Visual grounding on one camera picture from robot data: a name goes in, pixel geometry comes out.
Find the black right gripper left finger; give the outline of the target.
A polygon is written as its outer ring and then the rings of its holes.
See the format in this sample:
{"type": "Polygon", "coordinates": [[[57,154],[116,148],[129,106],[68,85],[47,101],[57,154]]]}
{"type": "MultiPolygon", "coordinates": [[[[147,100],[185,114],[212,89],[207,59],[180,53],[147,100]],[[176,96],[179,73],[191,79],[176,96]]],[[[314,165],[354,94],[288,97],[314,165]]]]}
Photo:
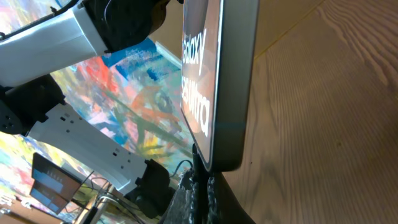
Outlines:
{"type": "Polygon", "coordinates": [[[195,182],[193,169],[186,170],[180,175],[178,189],[162,215],[158,224],[195,224],[198,209],[198,182],[195,182]]]}

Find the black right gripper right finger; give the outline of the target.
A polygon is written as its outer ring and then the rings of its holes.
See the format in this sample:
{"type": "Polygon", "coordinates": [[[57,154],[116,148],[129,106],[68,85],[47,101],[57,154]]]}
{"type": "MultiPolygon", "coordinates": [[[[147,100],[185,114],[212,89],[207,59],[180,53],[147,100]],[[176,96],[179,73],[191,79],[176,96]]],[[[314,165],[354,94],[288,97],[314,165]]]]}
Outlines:
{"type": "Polygon", "coordinates": [[[222,173],[214,173],[207,183],[208,214],[211,224],[255,224],[240,206],[222,173]]]}

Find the colourful painted backdrop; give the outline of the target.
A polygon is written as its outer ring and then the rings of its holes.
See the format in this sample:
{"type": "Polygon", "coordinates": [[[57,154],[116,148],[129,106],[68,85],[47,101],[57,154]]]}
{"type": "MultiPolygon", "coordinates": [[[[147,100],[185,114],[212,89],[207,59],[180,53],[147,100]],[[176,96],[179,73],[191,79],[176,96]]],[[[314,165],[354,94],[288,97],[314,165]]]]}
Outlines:
{"type": "Polygon", "coordinates": [[[178,70],[144,38],[155,15],[165,13],[165,3],[84,1],[110,55],[100,52],[62,67],[56,67],[56,60],[76,54],[78,47],[65,45],[45,57],[42,47],[53,47],[55,32],[38,40],[33,33],[57,22],[60,34],[76,32],[78,26],[67,22],[78,4],[64,1],[54,11],[51,6],[53,1],[1,2],[1,191],[29,196],[33,127],[64,124],[63,135],[71,135],[78,119],[49,116],[53,108],[65,106],[64,88],[91,124],[128,151],[167,167],[172,152],[186,158],[187,129],[176,109],[178,70]]]}

